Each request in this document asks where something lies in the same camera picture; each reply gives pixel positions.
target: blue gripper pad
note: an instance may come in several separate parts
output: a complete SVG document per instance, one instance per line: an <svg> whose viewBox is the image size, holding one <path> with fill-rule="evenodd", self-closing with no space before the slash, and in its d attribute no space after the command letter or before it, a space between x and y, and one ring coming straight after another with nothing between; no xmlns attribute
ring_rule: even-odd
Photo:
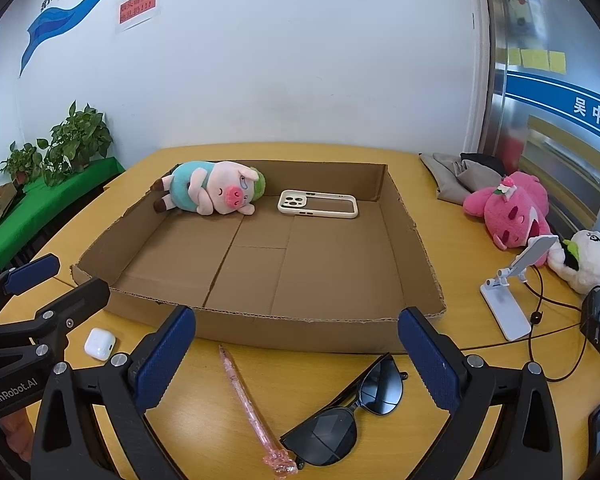
<svg viewBox="0 0 600 480"><path fill-rule="evenodd" d="M167 390L196 333L196 317L178 306L158 332L149 334L131 354L128 378L140 413L155 408Z"/></svg>
<svg viewBox="0 0 600 480"><path fill-rule="evenodd" d="M459 362L464 359L462 352L438 334L415 307L400 313L398 337L436 406L453 414L466 381L466 369Z"/></svg>
<svg viewBox="0 0 600 480"><path fill-rule="evenodd" d="M17 296L54 277L59 271L60 260L54 254L47 254L12 270L4 283L4 292Z"/></svg>

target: plush toy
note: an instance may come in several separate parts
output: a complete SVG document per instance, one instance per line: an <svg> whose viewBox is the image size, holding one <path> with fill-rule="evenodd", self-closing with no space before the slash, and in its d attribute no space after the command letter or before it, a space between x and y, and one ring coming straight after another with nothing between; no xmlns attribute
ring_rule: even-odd
<svg viewBox="0 0 600 480"><path fill-rule="evenodd" d="M571 240L563 240L549 249L547 263L555 273L579 294L589 294L600 285L600 233L578 231Z"/></svg>
<svg viewBox="0 0 600 480"><path fill-rule="evenodd" d="M545 216L549 212L546 190L537 177L517 171L506 176L498 187L471 193L462 203L471 216L484 223L497 248L505 251L526 246L529 238L551 234ZM546 255L536 265L543 265Z"/></svg>
<svg viewBox="0 0 600 480"><path fill-rule="evenodd" d="M154 209L158 213L178 207L201 215L214 210L222 215L233 211L251 215L255 211L251 202L264 194L264 187L264 176L255 168L227 160L185 162L155 181L153 190L169 193L155 201Z"/></svg>

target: bolt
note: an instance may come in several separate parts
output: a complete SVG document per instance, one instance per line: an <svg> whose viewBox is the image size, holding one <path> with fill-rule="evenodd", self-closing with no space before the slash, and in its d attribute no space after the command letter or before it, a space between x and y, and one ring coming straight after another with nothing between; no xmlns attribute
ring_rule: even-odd
<svg viewBox="0 0 600 480"><path fill-rule="evenodd" d="M125 354L115 354L111 358L111 364L114 365L115 367L122 366L124 363L126 363L126 355Z"/></svg>
<svg viewBox="0 0 600 480"><path fill-rule="evenodd" d="M542 367L533 361L531 361L526 368L528 368L533 375L540 375L542 373Z"/></svg>
<svg viewBox="0 0 600 480"><path fill-rule="evenodd" d="M484 360L479 355L472 354L466 361L472 368L482 368L484 366Z"/></svg>
<svg viewBox="0 0 600 480"><path fill-rule="evenodd" d="M56 375L63 374L66 371L66 363L60 362L56 366L54 366L54 373Z"/></svg>

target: pink bear plush toy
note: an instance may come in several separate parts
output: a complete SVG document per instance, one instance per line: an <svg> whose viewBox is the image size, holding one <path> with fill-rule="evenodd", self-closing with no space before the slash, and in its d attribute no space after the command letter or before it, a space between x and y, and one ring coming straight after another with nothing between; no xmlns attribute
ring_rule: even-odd
<svg viewBox="0 0 600 480"><path fill-rule="evenodd" d="M537 177L517 171L498 187L486 187L464 199L462 209L484 223L497 248L526 246L529 238L551 234L544 218L549 213L546 190ZM546 254L536 265L544 265Z"/></svg>

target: green tablecloth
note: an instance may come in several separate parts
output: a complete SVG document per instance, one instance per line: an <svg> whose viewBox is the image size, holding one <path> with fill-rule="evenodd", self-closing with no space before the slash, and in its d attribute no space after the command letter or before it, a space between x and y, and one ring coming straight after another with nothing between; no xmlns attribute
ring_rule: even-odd
<svg viewBox="0 0 600 480"><path fill-rule="evenodd" d="M5 267L64 208L123 171L120 163L109 157L95 160L58 186L48 187L42 178L27 184L26 195L0 222L0 267Z"/></svg>

